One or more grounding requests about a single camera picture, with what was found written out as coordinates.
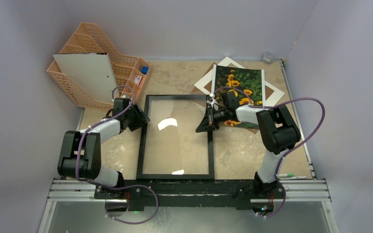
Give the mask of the sunflower photo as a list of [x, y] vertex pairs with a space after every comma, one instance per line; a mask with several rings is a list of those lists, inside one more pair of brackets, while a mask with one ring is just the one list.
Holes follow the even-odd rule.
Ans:
[[249, 120], [241, 120], [237, 110], [242, 113], [249, 105], [263, 105], [261, 70], [215, 65], [212, 91], [209, 104], [211, 110], [208, 111], [207, 116], [210, 129], [218, 129], [220, 125], [259, 129], [256, 113], [250, 113]]

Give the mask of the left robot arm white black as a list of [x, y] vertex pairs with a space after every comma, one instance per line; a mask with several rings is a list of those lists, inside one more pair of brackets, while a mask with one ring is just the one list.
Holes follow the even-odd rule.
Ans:
[[96, 184], [115, 199], [125, 194], [123, 174], [102, 164], [101, 145], [126, 129], [135, 131], [150, 119], [137, 103], [128, 98], [115, 98], [113, 107], [98, 123], [64, 134], [57, 172], [65, 178]]

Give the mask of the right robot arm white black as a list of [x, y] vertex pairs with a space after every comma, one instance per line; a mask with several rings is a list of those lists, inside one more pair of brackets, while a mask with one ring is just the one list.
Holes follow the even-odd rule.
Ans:
[[217, 130], [220, 123], [227, 120], [256, 124], [266, 151], [261, 167], [254, 175], [253, 191], [264, 198], [277, 187], [282, 160], [300, 141], [300, 130], [284, 103], [273, 107], [254, 106], [240, 103], [230, 92], [223, 93], [221, 98], [223, 104], [219, 105], [214, 93], [206, 96], [205, 114], [195, 131]]

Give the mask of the red white small box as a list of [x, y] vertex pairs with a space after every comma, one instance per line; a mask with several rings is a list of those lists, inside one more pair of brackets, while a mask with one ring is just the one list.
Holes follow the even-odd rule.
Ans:
[[133, 78], [134, 84], [140, 86], [140, 83], [142, 81], [143, 76], [142, 75], [135, 75]]

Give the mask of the orange plastic file organizer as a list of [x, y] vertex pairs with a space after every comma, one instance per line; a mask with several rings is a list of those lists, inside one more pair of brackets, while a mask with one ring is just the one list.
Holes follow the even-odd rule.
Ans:
[[[150, 64], [140, 57], [124, 55], [118, 52], [101, 27], [94, 23], [82, 22], [60, 53], [107, 53], [117, 84], [128, 85], [132, 88], [135, 100], [140, 97], [151, 73]], [[149, 67], [146, 75], [140, 72], [142, 66]], [[112, 108], [112, 104], [99, 102], [86, 94], [75, 81], [61, 72], [56, 61], [51, 63], [47, 72], [77, 106], [102, 110]], [[135, 75], [143, 76], [140, 86], [133, 82]]]

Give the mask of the blue small box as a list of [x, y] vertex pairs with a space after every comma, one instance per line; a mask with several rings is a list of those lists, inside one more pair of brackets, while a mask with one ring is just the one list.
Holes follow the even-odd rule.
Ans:
[[140, 72], [144, 75], [146, 75], [149, 71], [149, 67], [147, 66], [142, 66], [141, 69], [140, 69]]

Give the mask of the white mat board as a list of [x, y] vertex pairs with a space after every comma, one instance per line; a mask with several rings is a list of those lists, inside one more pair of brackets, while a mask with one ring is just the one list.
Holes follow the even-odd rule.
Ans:
[[[240, 63], [225, 57], [219, 62], [220, 65], [244, 68]], [[209, 94], [212, 90], [213, 67], [215, 63], [210, 65], [206, 73], [194, 84], [190, 94]], [[279, 100], [285, 95], [284, 91], [273, 86], [265, 80], [265, 103], [267, 106], [276, 105]]]

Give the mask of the white folder board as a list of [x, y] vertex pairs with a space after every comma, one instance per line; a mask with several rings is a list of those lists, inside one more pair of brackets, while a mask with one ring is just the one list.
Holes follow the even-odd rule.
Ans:
[[53, 54], [62, 73], [94, 100], [112, 102], [112, 90], [117, 86], [107, 53]]

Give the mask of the green marker pen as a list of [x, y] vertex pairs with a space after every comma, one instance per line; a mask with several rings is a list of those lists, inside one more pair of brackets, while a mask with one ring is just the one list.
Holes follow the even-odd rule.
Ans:
[[279, 178], [290, 178], [290, 177], [294, 177], [294, 174], [292, 173], [279, 174], [278, 177]]

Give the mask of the white pen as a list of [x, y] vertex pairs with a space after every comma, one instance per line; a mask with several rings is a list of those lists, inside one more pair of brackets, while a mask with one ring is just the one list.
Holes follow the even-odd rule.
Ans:
[[307, 176], [294, 176], [294, 177], [284, 177], [284, 178], [280, 178], [280, 180], [305, 180], [305, 179], [308, 179]]

